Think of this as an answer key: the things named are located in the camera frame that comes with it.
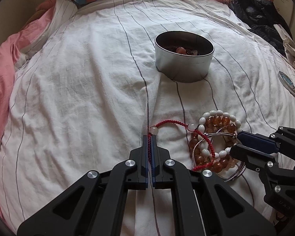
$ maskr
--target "bead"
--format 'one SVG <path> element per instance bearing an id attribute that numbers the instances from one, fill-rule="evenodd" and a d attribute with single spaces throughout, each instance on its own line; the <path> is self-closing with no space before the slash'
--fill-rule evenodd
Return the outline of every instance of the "bead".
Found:
<path id="1" fill-rule="evenodd" d="M 235 168 L 236 164 L 237 164 L 237 160 L 236 159 L 231 158 L 228 161 L 228 165 L 230 166 L 230 168 Z"/>
<path id="2" fill-rule="evenodd" d="M 150 133 L 153 135 L 157 135 L 159 133 L 159 129 L 155 126 L 150 127 Z"/>
<path id="3" fill-rule="evenodd" d="M 199 124 L 200 124 L 200 125 L 204 125 L 204 124 L 205 124 L 205 121 L 206 121 L 206 119 L 205 119 L 204 117 L 201 117 L 201 118 L 199 119 Z"/>
<path id="4" fill-rule="evenodd" d="M 235 130 L 236 130 L 236 126 L 235 126 L 235 124 L 229 124 L 229 125 L 227 126 L 227 131 L 228 131 L 228 133 L 234 134 L 234 133 L 235 133 Z"/>
<path id="5" fill-rule="evenodd" d="M 223 170 L 223 165 L 218 161 L 213 164 L 212 170 L 215 173 L 220 173 Z"/>
<path id="6" fill-rule="evenodd" d="M 215 110 L 211 110 L 211 111 L 210 111 L 210 115 L 211 115 L 211 116 L 216 116 L 216 111 L 215 111 Z"/>
<path id="7" fill-rule="evenodd" d="M 222 125 L 227 126 L 230 123 L 230 118 L 229 117 L 223 117 L 222 118 Z"/>
<path id="8" fill-rule="evenodd" d="M 212 122 L 214 125 L 219 125 L 221 123 L 221 117 L 216 115 L 212 118 Z"/>
<path id="9" fill-rule="evenodd" d="M 234 116 L 234 115 L 231 115 L 229 118 L 231 121 L 236 121 L 236 116 Z"/>
<path id="10" fill-rule="evenodd" d="M 230 153 L 230 147 L 225 148 L 225 151 L 226 151 L 227 154 L 229 154 Z"/>
<path id="11" fill-rule="evenodd" d="M 205 126 L 204 126 L 204 125 L 199 125 L 198 130 L 199 130 L 201 133 L 204 133 L 204 132 L 205 132 Z"/>
<path id="12" fill-rule="evenodd" d="M 197 127 L 198 127 L 198 124 L 191 124 L 188 126 L 188 129 L 195 130 L 195 129 L 197 129 Z"/>
<path id="13" fill-rule="evenodd" d="M 217 128 L 220 130 L 221 128 L 223 128 L 223 124 L 220 123 L 220 124 L 217 126 Z"/>
<path id="14" fill-rule="evenodd" d="M 190 142 L 189 142 L 189 147 L 190 147 L 191 149 L 193 149 L 193 148 L 196 146 L 197 143 L 199 143 L 199 140 L 198 140 L 197 138 L 193 138 L 193 139 L 191 139 Z"/>
<path id="15" fill-rule="evenodd" d="M 201 155 L 201 150 L 198 147 L 196 147 L 194 149 L 194 157 L 196 157 L 196 155 Z"/>
<path id="16" fill-rule="evenodd" d="M 203 149 L 201 151 L 201 154 L 203 155 L 203 157 L 208 158 L 210 156 L 210 151 L 208 149 Z"/>
<path id="17" fill-rule="evenodd" d="M 199 144 L 199 149 L 202 151 L 203 149 L 205 149 L 205 143 L 201 143 Z"/>
<path id="18" fill-rule="evenodd" d="M 220 158 L 225 158 L 226 155 L 227 155 L 227 152 L 224 151 L 224 150 L 219 152 L 219 157 Z"/>
<path id="19" fill-rule="evenodd" d="M 212 134 L 213 128 L 206 128 L 205 133 Z"/>
<path id="20" fill-rule="evenodd" d="M 225 158 L 220 159 L 219 162 L 222 164 L 223 168 L 226 168 L 228 165 L 228 160 Z"/>
<path id="21" fill-rule="evenodd" d="M 178 53 L 178 54 L 182 54 L 182 55 L 187 55 L 187 51 L 186 51 L 186 49 L 184 49 L 183 47 L 178 47 L 178 48 L 176 49 L 176 53 Z"/>
<path id="22" fill-rule="evenodd" d="M 230 114 L 228 112 L 224 112 L 223 117 L 230 117 Z"/>
<path id="23" fill-rule="evenodd" d="M 209 118 L 209 119 L 206 120 L 205 126 L 208 127 L 208 128 L 213 127 L 212 118 Z"/>
<path id="24" fill-rule="evenodd" d="M 198 133 L 197 132 L 191 132 L 191 138 L 196 138 L 198 139 Z"/>
<path id="25" fill-rule="evenodd" d="M 205 158 L 202 155 L 195 155 L 194 161 L 197 164 L 197 166 L 202 165 L 205 162 Z"/>
<path id="26" fill-rule="evenodd" d="M 218 158 L 219 158 L 219 154 L 215 153 L 214 160 L 217 160 Z"/>
<path id="27" fill-rule="evenodd" d="M 210 113 L 205 112 L 202 117 L 204 117 L 205 119 L 208 119 L 210 117 Z"/>
<path id="28" fill-rule="evenodd" d="M 223 115 L 223 111 L 221 111 L 221 110 L 217 110 L 217 111 L 216 111 L 216 115 L 217 115 L 217 116 L 222 116 L 222 115 Z"/>
<path id="29" fill-rule="evenodd" d="M 240 122 L 240 120 L 236 120 L 235 121 L 235 125 L 237 128 L 240 128 L 240 126 L 242 125 L 242 123 Z"/>

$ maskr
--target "blue gripper pad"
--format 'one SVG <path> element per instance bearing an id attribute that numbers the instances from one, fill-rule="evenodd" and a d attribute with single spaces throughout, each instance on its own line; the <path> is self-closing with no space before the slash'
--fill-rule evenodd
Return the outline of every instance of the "blue gripper pad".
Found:
<path id="1" fill-rule="evenodd" d="M 244 146 L 263 152 L 265 154 L 278 153 L 279 148 L 274 140 L 260 134 L 251 134 L 246 131 L 241 131 L 237 138 Z"/>

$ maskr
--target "bed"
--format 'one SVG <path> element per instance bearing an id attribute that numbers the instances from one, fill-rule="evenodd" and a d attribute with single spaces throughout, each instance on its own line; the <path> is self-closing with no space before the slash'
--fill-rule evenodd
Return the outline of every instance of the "bed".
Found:
<path id="1" fill-rule="evenodd" d="M 8 108 L 7 120 L 0 117 L 6 122 L 0 215 L 14 233 L 87 171 L 107 171 L 125 160 L 162 120 L 195 124 L 204 112 L 221 109 L 236 114 L 248 132 L 295 128 L 295 98 L 277 77 L 282 71 L 295 83 L 295 69 L 218 1 L 98 0 L 78 9 L 56 0 L 37 22 L 8 39 L 16 52 L 6 62 L 10 67 L 0 68 L 1 75 L 15 70 L 0 81 L 11 90 L 0 101 Z M 178 83 L 156 70 L 154 39 L 172 30 L 213 43 L 204 80 Z M 25 33 L 31 39 L 22 39 Z M 158 144 L 192 168 L 184 128 L 161 128 Z M 276 158 L 294 168 L 293 160 Z M 231 187 L 273 221 L 258 173 L 244 176 Z M 121 235 L 173 234 L 170 191 L 129 192 Z"/>

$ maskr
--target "metal screw cap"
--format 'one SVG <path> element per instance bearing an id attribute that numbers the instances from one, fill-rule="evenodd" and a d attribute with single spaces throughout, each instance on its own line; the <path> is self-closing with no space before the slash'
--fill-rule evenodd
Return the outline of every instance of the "metal screw cap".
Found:
<path id="1" fill-rule="evenodd" d="M 203 170 L 202 175 L 204 175 L 206 177 L 210 177 L 210 176 L 212 176 L 212 171 L 211 170 Z"/>
<path id="2" fill-rule="evenodd" d="M 98 176 L 98 173 L 96 171 L 90 171 L 87 173 L 88 178 L 95 178 Z"/>
<path id="3" fill-rule="evenodd" d="M 165 161 L 165 164 L 167 166 L 173 166 L 173 165 L 175 165 L 175 161 L 174 160 L 167 160 L 167 161 Z"/>
<path id="4" fill-rule="evenodd" d="M 128 167 L 132 167 L 132 166 L 134 166 L 135 165 L 135 161 L 134 160 L 127 160 L 126 161 L 126 166 L 128 166 Z"/>
<path id="5" fill-rule="evenodd" d="M 281 186 L 277 185 L 275 188 L 274 188 L 274 191 L 276 193 L 279 193 L 281 191 Z"/>

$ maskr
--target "white bead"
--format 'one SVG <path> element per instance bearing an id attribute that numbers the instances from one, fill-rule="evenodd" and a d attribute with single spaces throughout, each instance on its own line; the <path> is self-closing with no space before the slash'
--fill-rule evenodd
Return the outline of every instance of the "white bead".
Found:
<path id="1" fill-rule="evenodd" d="M 203 155 L 203 157 L 208 158 L 210 156 L 210 151 L 208 149 L 203 149 L 201 151 L 201 154 Z"/>
<path id="2" fill-rule="evenodd" d="M 201 133 L 204 133 L 204 131 L 205 131 L 205 126 L 204 126 L 204 125 L 199 125 L 198 130 L 199 130 Z"/>
<path id="3" fill-rule="evenodd" d="M 230 114 L 228 112 L 224 112 L 223 117 L 230 117 Z"/>
<path id="4" fill-rule="evenodd" d="M 219 154 L 218 153 L 215 153 L 214 160 L 217 160 L 218 158 L 219 158 Z"/>
<path id="5" fill-rule="evenodd" d="M 216 116 L 216 111 L 215 110 L 210 111 L 210 115 L 211 116 Z"/>
<path id="6" fill-rule="evenodd" d="M 242 123 L 240 122 L 240 120 L 236 120 L 235 121 L 235 125 L 237 128 L 240 128 L 240 126 L 242 125 Z"/>
<path id="7" fill-rule="evenodd" d="M 210 113 L 209 112 L 205 112 L 203 114 L 203 117 L 206 118 L 206 119 L 208 119 L 210 117 Z"/>
<path id="8" fill-rule="evenodd" d="M 218 115 L 218 116 L 222 116 L 222 115 L 223 115 L 223 111 L 221 111 L 221 110 L 217 110 L 217 111 L 216 111 L 216 115 Z"/>
<path id="9" fill-rule="evenodd" d="M 157 135 L 159 133 L 159 129 L 155 126 L 150 127 L 150 133 L 153 135 Z"/>
<path id="10" fill-rule="evenodd" d="M 188 129 L 195 130 L 197 128 L 198 124 L 191 124 L 188 126 Z"/>
<path id="11" fill-rule="evenodd" d="M 231 115 L 229 118 L 231 121 L 236 121 L 236 116 L 234 116 L 234 115 Z"/>
<path id="12" fill-rule="evenodd" d="M 224 150 L 219 152 L 219 157 L 220 158 L 224 158 L 226 155 L 227 155 L 227 152 L 224 151 Z"/>
<path id="13" fill-rule="evenodd" d="M 201 118 L 199 119 L 199 124 L 200 124 L 200 125 L 204 125 L 204 124 L 205 124 L 205 118 L 204 118 L 204 117 L 201 117 Z"/>
<path id="14" fill-rule="evenodd" d="M 199 149 L 202 151 L 203 149 L 205 149 L 205 143 L 201 143 L 199 144 Z"/>

